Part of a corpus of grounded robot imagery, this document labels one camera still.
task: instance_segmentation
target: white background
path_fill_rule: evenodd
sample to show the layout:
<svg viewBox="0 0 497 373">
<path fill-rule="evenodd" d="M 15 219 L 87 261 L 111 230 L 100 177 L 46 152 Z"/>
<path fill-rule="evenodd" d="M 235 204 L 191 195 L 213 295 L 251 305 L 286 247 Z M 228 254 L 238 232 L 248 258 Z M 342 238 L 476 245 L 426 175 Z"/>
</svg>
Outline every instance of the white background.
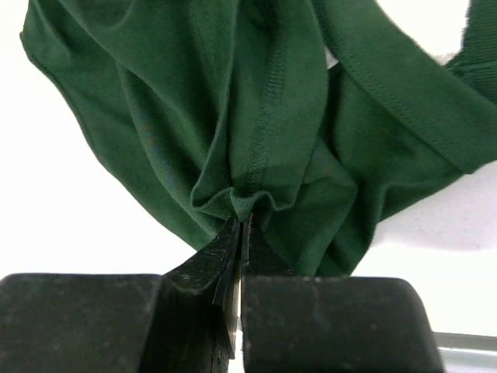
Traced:
<svg viewBox="0 0 497 373">
<path fill-rule="evenodd" d="M 432 55 L 457 48 L 467 0 L 381 3 Z M 171 270 L 193 251 L 96 161 L 21 48 L 25 12 L 25 0 L 0 0 L 0 278 Z M 497 336 L 496 191 L 494 162 L 381 223 L 356 274 L 410 281 L 435 331 Z"/>
</svg>

